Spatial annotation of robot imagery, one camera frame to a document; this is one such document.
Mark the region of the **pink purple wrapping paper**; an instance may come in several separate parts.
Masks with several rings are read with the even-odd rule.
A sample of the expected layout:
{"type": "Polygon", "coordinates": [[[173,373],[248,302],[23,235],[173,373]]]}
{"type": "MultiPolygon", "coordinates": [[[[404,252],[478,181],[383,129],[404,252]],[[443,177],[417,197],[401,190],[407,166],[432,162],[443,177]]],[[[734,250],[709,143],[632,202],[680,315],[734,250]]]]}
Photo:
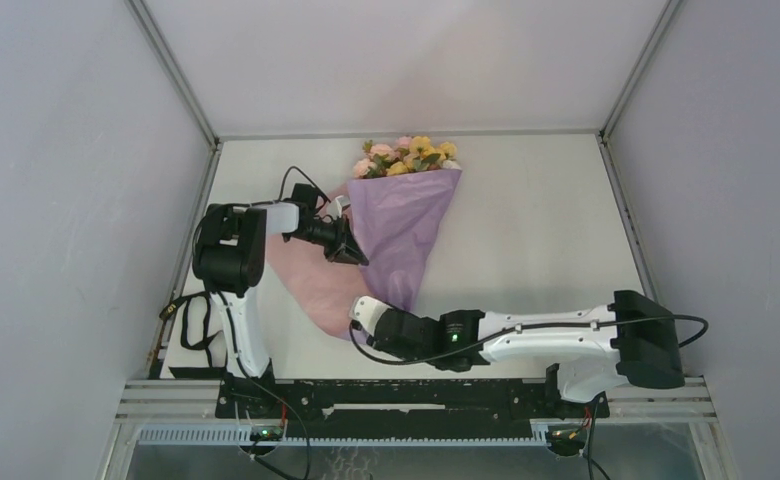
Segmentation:
{"type": "Polygon", "coordinates": [[[345,196],[366,266],[327,261],[322,247],[270,237],[266,263],[311,323],[333,338],[346,335],[354,300],[370,295],[413,310],[440,229],[461,179],[457,169],[351,179],[329,196],[345,196]]]}

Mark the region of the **white pink rose stem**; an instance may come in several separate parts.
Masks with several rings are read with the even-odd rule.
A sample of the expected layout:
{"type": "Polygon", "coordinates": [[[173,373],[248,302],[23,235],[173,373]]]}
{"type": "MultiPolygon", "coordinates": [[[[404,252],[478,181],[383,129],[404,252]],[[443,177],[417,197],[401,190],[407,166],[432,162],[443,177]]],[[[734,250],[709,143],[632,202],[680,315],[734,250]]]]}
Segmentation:
{"type": "Polygon", "coordinates": [[[450,159],[443,160],[442,163],[440,164],[440,167],[442,169],[448,169],[448,170],[461,170],[462,169],[461,165],[457,161],[450,160],[450,159]]]}

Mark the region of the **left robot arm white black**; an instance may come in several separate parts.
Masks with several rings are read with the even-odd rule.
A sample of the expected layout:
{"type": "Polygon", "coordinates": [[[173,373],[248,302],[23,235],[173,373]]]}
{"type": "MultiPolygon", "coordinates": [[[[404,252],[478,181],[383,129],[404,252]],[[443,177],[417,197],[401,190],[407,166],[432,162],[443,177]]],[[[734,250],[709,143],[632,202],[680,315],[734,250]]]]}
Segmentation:
{"type": "Polygon", "coordinates": [[[271,414],[279,394],[262,333],[257,287],[265,266],[278,266],[303,311],[337,333],[353,301],[369,292],[345,198],[330,198],[316,184],[297,183],[289,196],[254,203],[210,205],[194,232],[191,270],[203,286],[202,336],[181,337],[219,369],[230,392],[256,417],[271,414]]]}

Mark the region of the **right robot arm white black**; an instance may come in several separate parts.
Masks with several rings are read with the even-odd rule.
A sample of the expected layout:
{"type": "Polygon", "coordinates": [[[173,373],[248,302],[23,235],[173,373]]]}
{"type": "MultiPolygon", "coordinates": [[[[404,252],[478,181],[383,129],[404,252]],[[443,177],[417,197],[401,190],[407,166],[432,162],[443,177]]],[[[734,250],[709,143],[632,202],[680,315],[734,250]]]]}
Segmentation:
{"type": "Polygon", "coordinates": [[[437,319],[361,296],[349,318],[349,335],[365,336],[355,348],[382,365],[425,364],[463,373],[514,358],[552,357],[543,393],[545,406],[558,416],[622,385],[682,387],[681,350],[709,330],[706,319],[675,314],[633,290],[619,290],[611,303],[583,310],[455,310],[437,319]]]}

